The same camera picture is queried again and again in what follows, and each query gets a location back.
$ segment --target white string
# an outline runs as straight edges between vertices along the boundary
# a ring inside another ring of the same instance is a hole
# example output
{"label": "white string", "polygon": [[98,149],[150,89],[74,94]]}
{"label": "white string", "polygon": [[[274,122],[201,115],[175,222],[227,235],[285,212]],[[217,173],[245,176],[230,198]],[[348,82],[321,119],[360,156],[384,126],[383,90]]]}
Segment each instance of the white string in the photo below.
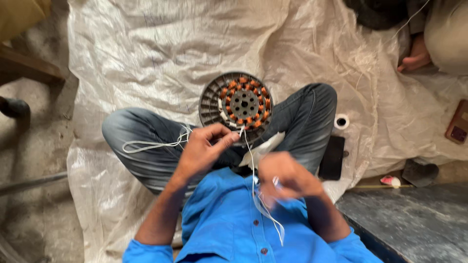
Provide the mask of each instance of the white string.
{"label": "white string", "polygon": [[[284,239],[285,239],[285,228],[284,228],[278,221],[276,221],[276,220],[271,216],[271,214],[270,214],[270,212],[268,211],[268,209],[263,209],[263,208],[261,207],[261,205],[258,204],[258,202],[256,202],[257,199],[256,199],[256,197],[255,197],[255,184],[254,184],[254,182],[255,182],[255,180],[254,180],[254,178],[255,178],[254,156],[253,156],[253,154],[252,154],[252,151],[250,150],[249,142],[248,142],[248,140],[247,140],[247,131],[246,131],[246,130],[244,130],[244,136],[245,136],[245,142],[247,143],[247,149],[249,149],[250,156],[252,157],[252,198],[253,198],[253,200],[254,200],[255,207],[257,208],[257,210],[258,210],[262,215],[264,215],[265,217],[267,217],[267,218],[271,219],[271,221],[273,221],[273,225],[275,226],[276,232],[278,233],[278,236],[279,236],[279,241],[281,242],[281,246],[283,246],[283,241],[284,241]],[[259,196],[258,199],[260,199],[260,202],[262,203],[262,205],[263,205],[264,207],[267,207],[267,206],[265,205],[265,203],[263,202],[263,200],[260,198],[260,196]]]}
{"label": "white string", "polygon": [[[177,138],[177,141],[176,142],[172,142],[172,143],[160,143],[160,142],[151,142],[151,141],[127,141],[126,143],[124,143],[124,145],[122,145],[122,150],[126,153],[137,153],[137,152],[142,152],[142,151],[146,151],[146,150],[149,150],[149,149],[154,149],[154,148],[159,148],[159,147],[163,147],[163,146],[167,146],[167,147],[176,147],[177,145],[179,145],[182,149],[184,149],[181,145],[181,143],[183,142],[188,142],[189,141],[189,134],[190,132],[193,132],[192,129],[188,126],[188,125],[185,125],[183,126],[181,124],[182,127],[184,127],[186,129],[186,133],[182,134],[179,136],[179,138]],[[182,140],[182,138],[184,136],[187,136],[187,139],[186,140]],[[144,147],[144,148],[140,148],[140,149],[136,149],[136,150],[125,150],[125,146],[127,145],[130,145],[130,144],[149,144],[149,145],[152,145],[152,146],[147,146],[147,147]]]}
{"label": "white string", "polygon": [[414,13],[414,15],[412,15],[412,16],[408,19],[408,21],[406,21],[406,23],[405,23],[402,27],[400,27],[400,29],[397,30],[397,32],[393,35],[392,38],[394,38],[396,35],[398,35],[398,33],[400,32],[400,30],[402,30],[402,29],[410,22],[410,20],[411,20],[415,15],[417,15],[419,12],[421,12],[421,10],[427,5],[427,3],[429,3],[429,1],[431,1],[431,0],[427,0],[427,2],[423,5],[423,7],[421,7],[421,9],[419,9],[416,13]]}

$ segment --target foot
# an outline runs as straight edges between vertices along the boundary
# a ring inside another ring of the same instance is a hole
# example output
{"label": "foot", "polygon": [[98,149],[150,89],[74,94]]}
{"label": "foot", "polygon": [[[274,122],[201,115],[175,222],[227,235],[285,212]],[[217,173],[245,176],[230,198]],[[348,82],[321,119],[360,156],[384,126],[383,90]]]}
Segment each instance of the foot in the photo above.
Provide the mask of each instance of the foot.
{"label": "foot", "polygon": [[30,109],[24,100],[0,97],[0,112],[10,118],[21,118],[27,116]]}

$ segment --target beige trousers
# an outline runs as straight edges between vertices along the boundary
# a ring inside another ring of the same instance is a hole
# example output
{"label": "beige trousers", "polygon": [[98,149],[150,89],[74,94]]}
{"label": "beige trousers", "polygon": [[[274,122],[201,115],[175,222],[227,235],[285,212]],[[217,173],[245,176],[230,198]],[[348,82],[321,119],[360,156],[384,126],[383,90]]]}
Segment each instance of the beige trousers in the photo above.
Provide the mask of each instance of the beige trousers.
{"label": "beige trousers", "polygon": [[468,0],[431,0],[424,41],[440,71],[468,75]]}

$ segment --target concrete floor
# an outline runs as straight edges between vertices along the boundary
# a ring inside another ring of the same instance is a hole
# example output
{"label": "concrete floor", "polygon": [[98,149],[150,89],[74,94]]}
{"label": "concrete floor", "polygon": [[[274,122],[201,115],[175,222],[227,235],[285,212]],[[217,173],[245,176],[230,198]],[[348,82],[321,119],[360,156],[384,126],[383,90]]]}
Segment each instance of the concrete floor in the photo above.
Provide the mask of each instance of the concrete floor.
{"label": "concrete floor", "polygon": [[[22,79],[0,88],[1,96],[21,98],[31,107],[29,126],[0,115],[0,183],[66,170],[78,86],[68,70],[67,17],[66,0],[52,0],[51,17],[11,41],[18,51],[59,66],[66,82],[48,87]],[[468,181],[468,162],[442,166],[436,180],[460,181]],[[0,197],[0,222],[0,234],[28,262],[84,261],[82,231],[67,182]]]}

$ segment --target black phone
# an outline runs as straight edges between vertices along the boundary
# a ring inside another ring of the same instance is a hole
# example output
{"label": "black phone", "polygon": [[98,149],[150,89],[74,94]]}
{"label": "black phone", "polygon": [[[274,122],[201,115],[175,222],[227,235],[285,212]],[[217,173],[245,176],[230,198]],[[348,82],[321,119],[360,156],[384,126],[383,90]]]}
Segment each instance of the black phone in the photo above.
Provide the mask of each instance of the black phone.
{"label": "black phone", "polygon": [[340,180],[343,166],[344,138],[331,136],[319,166],[318,176],[325,180]]}

